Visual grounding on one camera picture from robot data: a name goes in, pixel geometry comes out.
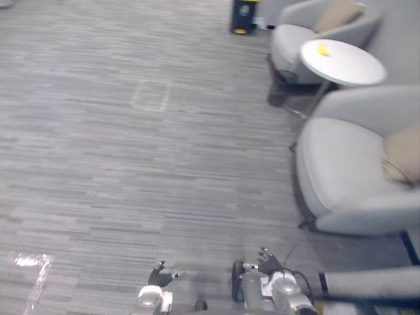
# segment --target black cable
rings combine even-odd
[[[289,259],[290,255],[295,251],[296,247],[299,245],[299,243],[296,243],[295,246],[292,247],[292,249],[287,254],[286,258],[284,259],[284,262],[282,263],[283,268],[286,265],[287,260]]]
[[[302,272],[300,272],[298,270],[292,270],[292,269],[288,269],[288,268],[282,268],[283,274],[284,274],[284,270],[290,272],[292,275],[298,274],[298,275],[301,276],[301,278],[305,281],[306,286],[308,288],[310,302],[312,303],[312,305],[314,305],[315,304],[314,292],[312,290],[312,287],[309,284],[308,278]]]
[[[301,278],[306,282],[306,286],[308,287],[308,291],[309,291],[310,302],[312,303],[312,305],[315,305],[314,292],[312,291],[312,287],[310,286],[308,279],[305,277],[305,275],[302,272],[294,270],[292,272],[292,275],[296,275],[296,274],[300,275]]]

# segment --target armchair leg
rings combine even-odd
[[[299,223],[299,225],[297,226],[297,228],[300,228],[300,229],[308,228],[308,230],[310,230],[311,232],[316,231],[315,217],[313,217],[311,215],[310,217],[304,218],[301,221],[301,223]]]
[[[296,145],[297,145],[297,141],[295,141],[294,143],[292,143],[289,146],[289,150],[291,150],[293,153],[295,153],[296,152]]]

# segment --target armchair cushion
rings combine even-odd
[[[383,169],[389,180],[420,180],[420,127],[408,127],[385,139]]]
[[[311,212],[319,217],[372,196],[404,191],[404,185],[384,178],[382,155],[383,138],[373,131],[340,119],[310,119],[299,138],[297,169]]]
[[[272,46],[289,63],[295,63],[299,57],[301,45],[315,36],[315,32],[300,26],[282,24],[273,33]]]
[[[315,23],[313,30],[322,33],[345,25],[354,20],[364,9],[363,4],[351,0],[332,0],[329,8]]]

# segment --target white armchair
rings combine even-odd
[[[299,188],[318,230],[375,235],[418,228],[420,189],[383,176],[383,138],[420,126],[420,85],[329,93],[297,141]]]
[[[308,0],[286,7],[273,31],[270,55],[278,71],[293,72],[299,84],[321,83],[322,78],[312,73],[299,60],[301,45],[311,39],[334,39],[357,47],[363,47],[380,20],[379,10],[368,3],[364,13],[355,21],[333,30],[316,33],[312,27],[328,8],[329,0]]]

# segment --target yellow object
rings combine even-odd
[[[234,30],[234,32],[235,32],[235,34],[241,34],[241,35],[247,33],[247,31],[245,31],[245,30],[243,30],[241,28],[237,28],[236,30]]]
[[[329,57],[329,56],[330,56],[330,55],[329,55],[329,51],[328,51],[328,48],[327,48],[326,44],[320,43],[320,44],[318,45],[318,52],[319,52],[322,56],[327,56],[327,57]]]

